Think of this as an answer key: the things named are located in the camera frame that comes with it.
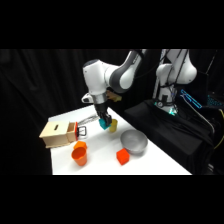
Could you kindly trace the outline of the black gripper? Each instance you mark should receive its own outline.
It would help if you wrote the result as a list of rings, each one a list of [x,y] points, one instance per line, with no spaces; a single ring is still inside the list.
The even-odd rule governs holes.
[[[105,123],[104,118],[106,118],[106,125],[110,125],[112,123],[112,117],[107,112],[107,108],[108,108],[107,103],[104,102],[100,104],[95,104],[94,107],[98,116],[100,117],[100,122]]]

